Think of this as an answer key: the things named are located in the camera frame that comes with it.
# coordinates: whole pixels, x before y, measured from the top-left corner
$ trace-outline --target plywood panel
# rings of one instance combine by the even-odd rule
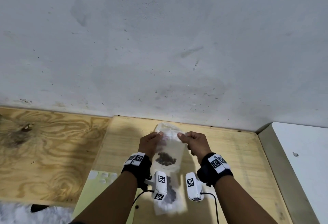
[[[0,200],[74,206],[109,118],[10,108],[0,114]]]
[[[124,161],[138,150],[139,139],[154,131],[160,121],[115,116],[108,127],[93,169],[120,174]],[[183,131],[204,133],[213,152],[221,154],[232,167],[236,180],[279,224],[291,223],[285,203],[262,149],[253,132],[173,123]],[[185,151],[179,174],[184,211],[173,216],[155,216],[150,194],[137,201],[134,224],[139,223],[216,223],[214,200],[195,203],[187,199],[185,175],[199,169],[196,157]],[[226,223],[221,209],[220,223]]]

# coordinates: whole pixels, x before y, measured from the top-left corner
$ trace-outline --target pile of dark balls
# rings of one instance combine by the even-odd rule
[[[169,165],[175,164],[175,162],[176,162],[176,158],[172,158],[166,152],[159,152],[158,155],[159,155],[159,158],[157,158],[155,161],[160,163],[161,165],[169,166]]]
[[[167,186],[168,186],[167,187],[167,195],[166,195],[165,201],[169,204],[172,204],[172,202],[174,202],[176,199],[176,192],[172,188],[170,176],[167,177]]]

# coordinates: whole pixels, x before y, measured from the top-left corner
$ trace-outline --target person's left arm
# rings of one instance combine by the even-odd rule
[[[163,133],[153,132],[140,139],[138,152],[145,153],[150,161],[155,155],[156,145]],[[84,224],[125,224],[132,208],[135,193],[138,188],[136,177],[129,171],[124,171],[108,186],[88,207],[74,220]]]

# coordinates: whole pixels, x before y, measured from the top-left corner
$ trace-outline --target black object on floor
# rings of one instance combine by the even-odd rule
[[[39,205],[39,204],[32,204],[32,206],[31,206],[31,213],[39,212],[39,211],[41,211],[43,209],[46,209],[47,207],[49,207],[49,206],[47,206],[47,205]]]

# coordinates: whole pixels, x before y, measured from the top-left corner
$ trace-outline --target wooden board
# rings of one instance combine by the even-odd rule
[[[0,200],[75,206],[110,119],[11,108],[0,114]]]
[[[122,165],[138,150],[139,139],[154,131],[160,121],[115,116],[92,166],[94,170],[120,174]],[[236,180],[279,223],[292,223],[258,136],[253,132],[173,123],[183,131],[207,136],[212,151],[221,154],[232,167]],[[216,223],[215,204],[211,198],[195,203],[187,198],[185,175],[196,172],[196,157],[186,150],[179,174],[183,213],[155,216],[150,194],[137,201],[134,224],[144,223]],[[227,223],[219,208],[220,224]]]

